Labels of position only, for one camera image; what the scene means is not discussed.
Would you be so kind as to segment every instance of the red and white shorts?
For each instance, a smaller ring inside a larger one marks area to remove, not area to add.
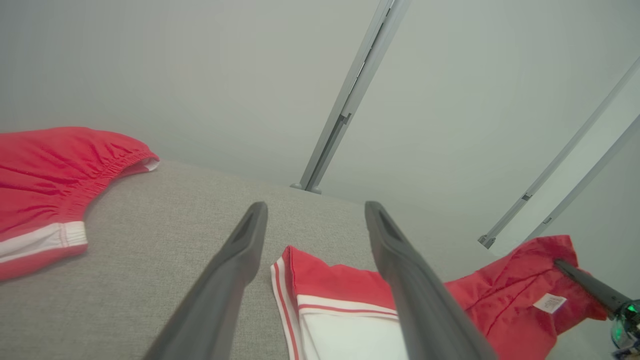
[[[111,180],[158,164],[144,143],[109,131],[0,134],[0,281],[83,253],[87,205]]]

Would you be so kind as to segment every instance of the gray wall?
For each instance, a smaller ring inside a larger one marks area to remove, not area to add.
[[[638,19],[636,0],[414,1],[319,187],[477,245],[640,56]]]
[[[117,131],[160,157],[288,186],[377,5],[0,0],[0,131]]]
[[[640,132],[636,131],[543,234],[571,235],[580,267],[633,299],[640,299],[639,184]],[[610,326],[608,321],[588,320],[572,330],[572,336],[582,336],[601,358],[607,358],[614,348]]]

